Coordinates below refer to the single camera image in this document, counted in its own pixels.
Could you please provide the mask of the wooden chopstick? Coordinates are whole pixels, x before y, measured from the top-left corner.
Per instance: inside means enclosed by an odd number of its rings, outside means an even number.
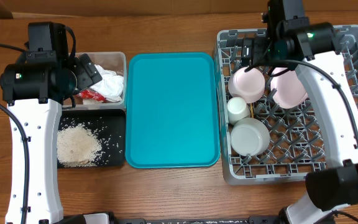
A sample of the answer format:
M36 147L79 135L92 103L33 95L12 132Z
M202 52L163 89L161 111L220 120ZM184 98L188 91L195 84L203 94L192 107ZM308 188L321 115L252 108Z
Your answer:
M254 118L254 104L253 103L250 104L250 117Z

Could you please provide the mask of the small pink plate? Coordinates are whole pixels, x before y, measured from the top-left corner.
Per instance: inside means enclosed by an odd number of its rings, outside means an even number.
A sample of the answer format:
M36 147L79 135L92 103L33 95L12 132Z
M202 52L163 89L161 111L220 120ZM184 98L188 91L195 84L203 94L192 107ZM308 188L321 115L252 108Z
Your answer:
M246 72L246 67L243 67L229 79L228 90L232 97L241 97L246 103L254 103L264 94L265 78L258 69Z

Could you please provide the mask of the white napkin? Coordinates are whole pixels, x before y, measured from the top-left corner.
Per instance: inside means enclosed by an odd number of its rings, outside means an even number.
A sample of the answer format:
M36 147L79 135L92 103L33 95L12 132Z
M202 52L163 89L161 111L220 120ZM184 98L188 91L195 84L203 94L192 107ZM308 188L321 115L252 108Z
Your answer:
M118 75L115 71L105 70L100 65L95 65L95 67L101 75L102 80L90 88L110 102L121 101L121 94L124 89L124 77Z

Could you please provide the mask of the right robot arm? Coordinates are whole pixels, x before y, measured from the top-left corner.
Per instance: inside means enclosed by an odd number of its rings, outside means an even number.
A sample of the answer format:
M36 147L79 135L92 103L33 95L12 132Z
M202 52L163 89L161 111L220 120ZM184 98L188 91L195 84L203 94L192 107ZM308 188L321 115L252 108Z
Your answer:
M295 71L323 135L327 167L306 175L306 193L280 213L282 223L321 223L358 204L358 108L344 70L341 45L328 23L290 27L269 22L270 43L250 68Z

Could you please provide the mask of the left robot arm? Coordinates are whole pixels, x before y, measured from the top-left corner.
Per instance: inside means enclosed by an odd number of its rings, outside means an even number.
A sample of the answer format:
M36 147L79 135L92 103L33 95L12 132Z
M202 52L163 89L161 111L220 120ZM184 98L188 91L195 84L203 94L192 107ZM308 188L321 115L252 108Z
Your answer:
M102 78L87 54L31 54L25 63L8 65L0 78L12 133L11 199L5 221L58 223L63 220L57 180L62 104Z

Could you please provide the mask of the large pink plate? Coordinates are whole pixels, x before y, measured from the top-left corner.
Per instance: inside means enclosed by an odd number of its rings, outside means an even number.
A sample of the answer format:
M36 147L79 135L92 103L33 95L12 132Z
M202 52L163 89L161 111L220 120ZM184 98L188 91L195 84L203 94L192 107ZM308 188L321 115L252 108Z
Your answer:
M283 109L294 108L308 97L295 71L291 70L279 77L273 77L270 82L270 89L276 89L273 100Z

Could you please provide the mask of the white cup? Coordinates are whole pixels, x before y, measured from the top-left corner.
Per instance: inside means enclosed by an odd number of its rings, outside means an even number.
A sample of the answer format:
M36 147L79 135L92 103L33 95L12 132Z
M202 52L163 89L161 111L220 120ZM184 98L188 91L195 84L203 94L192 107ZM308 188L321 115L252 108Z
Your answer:
M233 97L227 103L229 123L235 125L241 119L250 117L250 109L241 97Z

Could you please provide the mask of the white rice pile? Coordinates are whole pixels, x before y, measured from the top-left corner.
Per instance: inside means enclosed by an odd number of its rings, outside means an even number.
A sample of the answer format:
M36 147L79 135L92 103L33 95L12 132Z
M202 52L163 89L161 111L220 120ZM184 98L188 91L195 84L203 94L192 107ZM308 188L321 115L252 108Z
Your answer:
M124 163L122 136L107 127L92 130L85 123L64 125L57 135L57 159L61 167L121 166Z

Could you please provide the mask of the red snack wrapper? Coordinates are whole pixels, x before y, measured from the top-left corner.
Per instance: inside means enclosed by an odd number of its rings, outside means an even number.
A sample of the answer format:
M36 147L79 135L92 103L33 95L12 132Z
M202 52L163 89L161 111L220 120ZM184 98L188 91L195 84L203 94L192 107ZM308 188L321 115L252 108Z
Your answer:
M83 100L95 100L104 102L106 99L103 95L93 91L93 90L83 90L77 94Z

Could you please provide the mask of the grey bowl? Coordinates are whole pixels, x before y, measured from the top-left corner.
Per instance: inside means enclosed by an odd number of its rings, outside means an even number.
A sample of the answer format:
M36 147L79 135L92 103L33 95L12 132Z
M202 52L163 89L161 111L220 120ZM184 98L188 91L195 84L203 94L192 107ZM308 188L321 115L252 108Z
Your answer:
M242 156L259 155L268 148L269 144L270 133L257 119L241 119L231 131L231 147Z

